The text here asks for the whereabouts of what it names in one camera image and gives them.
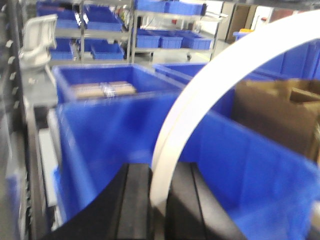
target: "metal frame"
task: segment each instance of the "metal frame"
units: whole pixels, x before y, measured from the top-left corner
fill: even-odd
[[[135,55],[136,53],[151,53],[159,51],[168,51],[168,52],[185,52],[187,54],[188,60],[190,60],[190,53],[210,53],[210,60],[213,58],[213,55],[216,50],[216,39],[217,39],[217,32],[213,36],[213,44],[212,48],[208,50],[201,50],[201,49],[191,49],[191,48],[139,48],[136,47],[136,40],[137,40],[137,25],[138,25],[138,17],[161,17],[164,19],[177,19],[177,20],[189,20],[189,21],[208,21],[208,22],[216,22],[217,29],[219,28],[220,21],[222,20],[221,17],[213,17],[213,16],[199,16],[199,15],[179,15],[179,14],[172,14],[172,13],[162,13],[162,12],[151,12],[151,11],[141,11],[136,10],[134,11],[133,16],[133,36],[132,36],[132,54],[131,54],[131,63],[135,62]]]
[[[80,19],[81,25],[80,29],[68,29],[68,28],[57,28],[55,30],[55,35],[57,37],[71,37],[71,38],[80,38],[81,48],[80,48],[80,59],[79,60],[52,60],[50,61],[50,65],[61,65],[61,64],[92,64],[92,63],[130,63],[130,51],[131,51],[131,36],[132,36],[132,17],[134,4],[133,0],[59,0],[59,2],[63,3],[72,3],[79,4],[80,8]],[[124,6],[129,5],[129,26],[128,31],[105,31],[105,30],[93,30],[93,29],[85,29],[84,24],[84,4],[99,4],[105,6]],[[117,41],[127,41],[127,54],[125,60],[92,60],[85,59],[85,39],[86,38],[98,38],[98,39],[114,39]]]

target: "blue storage crate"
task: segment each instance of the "blue storage crate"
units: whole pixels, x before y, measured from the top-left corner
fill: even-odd
[[[148,12],[164,13],[165,1],[158,0],[135,0],[135,9]]]
[[[91,46],[91,53],[94,59],[113,59],[113,60],[123,60],[125,52],[119,46],[118,43],[114,44],[93,44]]]
[[[136,64],[54,66],[52,72],[55,76],[58,103],[60,104],[77,101],[71,87],[78,84],[127,81],[135,87],[136,96],[180,92],[183,88],[181,83]]]
[[[85,14],[88,18],[88,23],[86,24],[87,29],[113,32],[119,32],[122,30],[123,22],[108,8],[90,11],[85,9]]]
[[[56,38],[56,49],[51,48],[51,59],[73,59],[73,51],[71,47],[71,40],[67,38]]]
[[[150,30],[152,35],[160,36],[159,47],[163,49],[179,49],[181,48],[182,37],[177,36],[174,31],[168,30]]]
[[[57,14],[58,19],[56,21],[56,28],[62,29],[77,29],[79,25],[77,23],[75,12],[72,10],[66,10],[60,7],[40,7],[36,11],[37,16],[45,16],[50,14]]]
[[[178,36],[183,37],[182,47],[187,49],[199,49],[199,50],[208,50],[212,40],[203,38],[197,33],[194,33],[189,30],[185,31],[176,31]]]
[[[144,29],[137,29],[136,43],[137,48],[154,49],[159,47],[160,36],[151,34]]]
[[[161,125],[176,97],[153,95],[57,107],[59,179],[67,219],[88,205],[123,163],[151,163]],[[306,237],[313,202],[320,197],[320,172],[304,157],[209,112],[179,160],[197,163],[209,188],[248,239]]]
[[[279,79],[314,79],[320,59],[320,40],[313,40],[282,53],[256,70]]]
[[[244,36],[249,34],[249,32],[240,32],[240,31],[235,31],[232,36],[235,37],[235,40],[238,41],[239,39],[242,39]]]
[[[112,12],[110,11],[110,8],[108,6],[98,6],[98,5],[93,5],[93,4],[85,4],[84,5],[84,9],[87,11],[87,12],[95,12],[95,11],[102,11],[102,12],[105,12],[107,11],[108,14],[111,14]]]
[[[77,44],[79,45],[79,49],[81,49],[81,40],[78,39]],[[108,44],[107,40],[101,39],[101,38],[86,38],[84,39],[84,51],[85,52],[91,52],[92,51],[92,45],[106,45]]]
[[[203,5],[181,1],[167,1],[165,12],[179,15],[201,15]]]
[[[162,63],[154,64],[156,72],[187,85],[206,63]]]
[[[39,9],[42,7],[59,7],[60,2],[51,2],[51,1],[37,1],[35,4],[35,8]]]

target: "cardboard box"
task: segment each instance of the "cardboard box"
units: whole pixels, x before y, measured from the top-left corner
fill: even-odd
[[[108,83],[84,83],[72,86],[78,99],[115,97],[133,95],[136,88],[127,81],[114,81]]]
[[[232,119],[319,162],[320,81],[242,81]]]

